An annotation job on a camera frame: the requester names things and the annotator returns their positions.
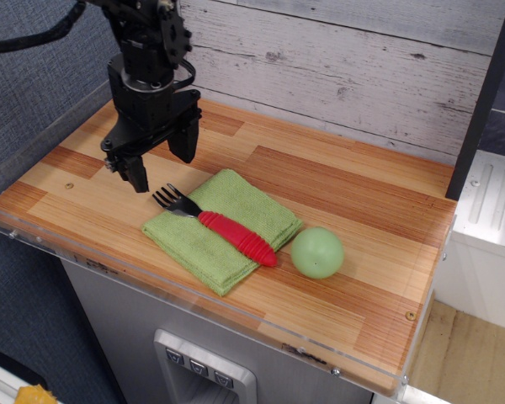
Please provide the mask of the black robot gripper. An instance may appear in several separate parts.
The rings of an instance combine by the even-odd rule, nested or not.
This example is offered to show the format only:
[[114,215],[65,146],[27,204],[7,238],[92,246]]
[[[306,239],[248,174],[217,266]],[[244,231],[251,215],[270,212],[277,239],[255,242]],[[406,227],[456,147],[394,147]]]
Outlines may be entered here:
[[149,191],[142,156],[164,141],[185,163],[194,160],[199,138],[200,92],[187,82],[165,77],[162,82],[135,80],[124,60],[108,64],[109,84],[118,121],[101,142],[105,164],[130,183],[137,193]]

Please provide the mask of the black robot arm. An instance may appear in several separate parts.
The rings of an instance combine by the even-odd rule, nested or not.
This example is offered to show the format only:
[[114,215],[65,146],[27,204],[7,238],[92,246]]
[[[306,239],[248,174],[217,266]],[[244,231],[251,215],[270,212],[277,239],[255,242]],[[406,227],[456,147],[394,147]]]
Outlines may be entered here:
[[118,119],[101,142],[105,164],[137,193],[148,191],[142,157],[167,142],[189,163],[199,136],[200,93],[186,61],[191,32],[174,1],[97,1],[120,51],[108,64]]

